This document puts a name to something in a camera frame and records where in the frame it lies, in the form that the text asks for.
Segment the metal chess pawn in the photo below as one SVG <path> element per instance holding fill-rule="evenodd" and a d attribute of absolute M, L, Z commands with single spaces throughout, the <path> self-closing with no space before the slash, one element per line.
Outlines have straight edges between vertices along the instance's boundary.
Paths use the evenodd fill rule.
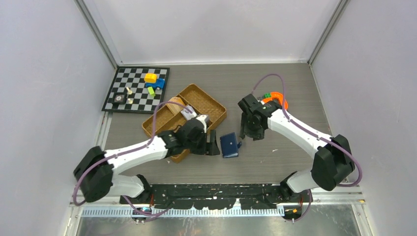
<path fill-rule="evenodd" d="M 126 90 L 126 93 L 128 95 L 132 95 L 133 94 L 133 91 L 129 87 L 126 87 L 125 90 Z"/>

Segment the blue leather card holder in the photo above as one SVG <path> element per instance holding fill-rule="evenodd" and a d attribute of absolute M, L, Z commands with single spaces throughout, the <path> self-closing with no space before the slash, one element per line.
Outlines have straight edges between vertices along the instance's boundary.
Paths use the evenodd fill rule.
<path fill-rule="evenodd" d="M 238 150 L 242 142 L 238 142 L 235 132 L 220 137 L 221 152 L 223 158 L 238 157 Z"/>

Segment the silver credit card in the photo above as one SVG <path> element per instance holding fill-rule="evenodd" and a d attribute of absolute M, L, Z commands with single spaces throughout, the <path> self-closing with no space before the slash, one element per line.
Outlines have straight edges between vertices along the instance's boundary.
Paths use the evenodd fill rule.
<path fill-rule="evenodd" d="M 191 120 L 192 118 L 198 116 L 198 114 L 191 105 L 186 105 L 186 107 L 181 110 L 181 114 L 184 116 L 186 120 Z"/>

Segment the black white checkerboard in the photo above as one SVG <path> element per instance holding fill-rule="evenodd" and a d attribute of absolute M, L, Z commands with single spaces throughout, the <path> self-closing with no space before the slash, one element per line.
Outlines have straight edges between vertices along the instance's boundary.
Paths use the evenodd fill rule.
<path fill-rule="evenodd" d="M 158 78 L 165 79 L 165 87 L 155 91 L 155 97 L 149 95 L 145 87 L 144 77 L 147 73 L 154 73 Z M 151 114 L 155 107 L 164 101 L 165 90 L 169 80 L 170 68 L 168 67 L 140 67 L 122 66 L 115 71 L 113 81 L 102 106 L 105 112 L 141 113 Z M 126 93 L 125 88 L 129 87 L 132 95 L 128 95 L 125 104 L 112 104 L 112 98 L 116 92 Z"/>

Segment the yellow toy block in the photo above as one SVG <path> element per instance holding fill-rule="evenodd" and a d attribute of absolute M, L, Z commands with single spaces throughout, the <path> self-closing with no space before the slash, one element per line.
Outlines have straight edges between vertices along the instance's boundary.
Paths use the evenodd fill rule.
<path fill-rule="evenodd" d="M 144 77 L 144 81 L 146 83 L 151 83 L 151 84 L 156 83 L 157 79 L 158 79 L 158 75 L 154 73 L 147 73 Z"/>

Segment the black square chess piece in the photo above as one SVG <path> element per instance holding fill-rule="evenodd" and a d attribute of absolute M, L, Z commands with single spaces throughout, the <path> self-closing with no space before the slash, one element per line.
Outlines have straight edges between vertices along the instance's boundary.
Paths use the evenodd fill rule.
<path fill-rule="evenodd" d="M 127 93 L 116 92 L 112 98 L 112 104 L 125 104 L 127 97 Z"/>

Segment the black mounting rail base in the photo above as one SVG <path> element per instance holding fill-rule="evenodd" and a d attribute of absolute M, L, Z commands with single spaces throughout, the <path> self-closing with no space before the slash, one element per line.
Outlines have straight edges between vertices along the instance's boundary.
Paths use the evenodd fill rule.
<path fill-rule="evenodd" d="M 136 198 L 120 198 L 121 204 L 146 204 L 156 209 L 221 210 L 236 204 L 244 210 L 273 209 L 281 203 L 307 205 L 307 192 L 290 193 L 279 184 L 153 184 Z"/>

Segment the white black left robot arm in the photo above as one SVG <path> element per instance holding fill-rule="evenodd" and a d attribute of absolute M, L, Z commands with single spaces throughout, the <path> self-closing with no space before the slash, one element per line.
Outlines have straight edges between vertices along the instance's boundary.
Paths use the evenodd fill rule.
<path fill-rule="evenodd" d="M 95 146 L 89 149 L 73 171 L 77 181 L 73 202 L 80 206 L 92 203 L 107 195 L 122 195 L 146 203 L 151 196 L 147 181 L 142 175 L 124 176 L 122 172 L 141 164 L 161 160 L 188 150 L 197 155 L 213 155 L 210 148 L 215 142 L 207 142 L 209 116 L 198 115 L 181 125 L 177 130 L 166 130 L 149 140 L 128 147 L 102 150 Z M 77 201 L 81 191 L 83 202 Z"/>

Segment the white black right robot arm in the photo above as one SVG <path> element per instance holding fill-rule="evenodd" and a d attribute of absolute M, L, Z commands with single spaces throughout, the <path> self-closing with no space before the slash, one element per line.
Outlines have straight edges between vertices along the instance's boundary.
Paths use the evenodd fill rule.
<path fill-rule="evenodd" d="M 294 172 L 281 181 L 284 200 L 293 202 L 302 191 L 317 187 L 331 191 L 356 169 L 344 136 L 332 137 L 315 130 L 290 115 L 279 102 L 263 103 L 252 94 L 238 106 L 242 110 L 239 134 L 242 139 L 262 140 L 269 129 L 298 145 L 313 159 L 310 169 Z"/>

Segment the green toy block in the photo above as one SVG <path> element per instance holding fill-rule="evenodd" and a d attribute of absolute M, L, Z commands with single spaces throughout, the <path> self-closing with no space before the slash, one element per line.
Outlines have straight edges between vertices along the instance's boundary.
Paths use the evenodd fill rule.
<path fill-rule="evenodd" d="M 148 87 L 147 89 L 148 89 L 149 95 L 151 97 L 155 97 L 155 91 L 154 91 L 153 87 Z"/>

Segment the blue toy car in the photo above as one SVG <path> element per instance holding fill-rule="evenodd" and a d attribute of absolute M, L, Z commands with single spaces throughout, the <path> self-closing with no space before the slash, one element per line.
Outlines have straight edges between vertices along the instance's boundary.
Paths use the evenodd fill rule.
<path fill-rule="evenodd" d="M 146 82 L 145 87 L 146 88 L 152 87 L 153 89 L 156 89 L 156 90 L 162 90 L 165 87 L 165 79 L 158 78 L 156 79 L 155 83 Z"/>

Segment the woven divided basket tray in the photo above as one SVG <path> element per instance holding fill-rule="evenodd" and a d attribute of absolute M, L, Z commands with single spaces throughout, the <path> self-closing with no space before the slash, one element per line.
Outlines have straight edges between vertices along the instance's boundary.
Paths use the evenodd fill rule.
<path fill-rule="evenodd" d="M 171 158 L 178 163 L 188 154 L 220 154 L 216 131 L 226 118 L 226 108 L 196 84 L 188 85 L 163 103 L 142 128 L 151 144 L 140 150 L 140 163 Z"/>

